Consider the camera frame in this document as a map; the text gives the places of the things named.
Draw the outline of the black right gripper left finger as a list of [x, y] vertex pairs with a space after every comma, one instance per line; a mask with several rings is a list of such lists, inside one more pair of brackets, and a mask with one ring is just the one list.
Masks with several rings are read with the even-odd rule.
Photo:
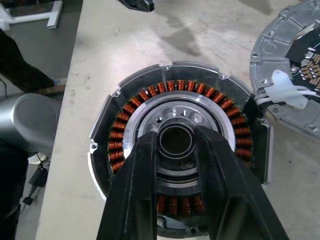
[[138, 138], [113, 178], [96, 240], [157, 240], [157, 135]]

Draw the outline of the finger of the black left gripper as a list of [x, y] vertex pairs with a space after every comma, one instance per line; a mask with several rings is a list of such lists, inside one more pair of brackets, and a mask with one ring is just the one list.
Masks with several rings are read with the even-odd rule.
[[126, 8], [141, 12], [152, 12], [154, 7], [153, 0], [118, 0]]

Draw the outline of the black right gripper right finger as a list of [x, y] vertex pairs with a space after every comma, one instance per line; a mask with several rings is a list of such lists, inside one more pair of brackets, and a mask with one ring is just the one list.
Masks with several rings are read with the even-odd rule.
[[259, 179], [229, 142], [198, 126], [194, 143], [209, 239], [290, 240]]

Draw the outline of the silver round motor lid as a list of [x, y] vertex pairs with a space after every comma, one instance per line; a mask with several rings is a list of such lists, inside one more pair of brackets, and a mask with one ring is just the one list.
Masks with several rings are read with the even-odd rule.
[[[308, 99], [304, 109], [271, 101], [265, 88], [273, 84], [274, 70], [287, 73]], [[320, 140], [320, 0], [305, 0], [279, 12], [256, 40], [249, 75], [260, 109], [280, 124]]]

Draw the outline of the motor housing with copper windings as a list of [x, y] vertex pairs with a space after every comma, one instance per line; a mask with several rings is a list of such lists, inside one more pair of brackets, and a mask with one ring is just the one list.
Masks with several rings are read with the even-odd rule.
[[[235, 132], [233, 151], [262, 184], [270, 179], [273, 128], [256, 106], [248, 86], [216, 67], [176, 61], [130, 75], [107, 96], [89, 136], [92, 143], [88, 155], [90, 174], [102, 198], [107, 197], [113, 177], [127, 159], [123, 136], [131, 115], [147, 100], [177, 91], [197, 93], [218, 104]], [[200, 191], [187, 196], [157, 192], [158, 236], [176, 240], [206, 235], [203, 211]]]

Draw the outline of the silver rounded robot body part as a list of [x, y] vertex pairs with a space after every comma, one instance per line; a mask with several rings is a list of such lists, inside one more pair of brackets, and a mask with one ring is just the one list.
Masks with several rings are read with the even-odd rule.
[[0, 140], [29, 153], [51, 156], [62, 102], [27, 93], [0, 102]]

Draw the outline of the black fabric object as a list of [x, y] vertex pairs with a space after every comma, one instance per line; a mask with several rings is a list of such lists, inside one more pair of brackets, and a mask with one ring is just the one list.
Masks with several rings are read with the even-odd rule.
[[54, 80], [25, 61], [17, 43], [0, 29], [0, 74], [23, 92], [55, 86]]

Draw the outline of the white metal frame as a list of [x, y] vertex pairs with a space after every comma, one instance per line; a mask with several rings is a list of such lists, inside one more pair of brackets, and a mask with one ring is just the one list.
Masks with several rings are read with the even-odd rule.
[[5, 8], [3, 4], [0, 3], [0, 29], [3, 31], [8, 31], [10, 30], [10, 25], [40, 20], [48, 20], [47, 28], [55, 29], [59, 21], [62, 6], [63, 0], [54, 0], [50, 11], [33, 14], [24, 13], [21, 16], [12, 16], [10, 10]]

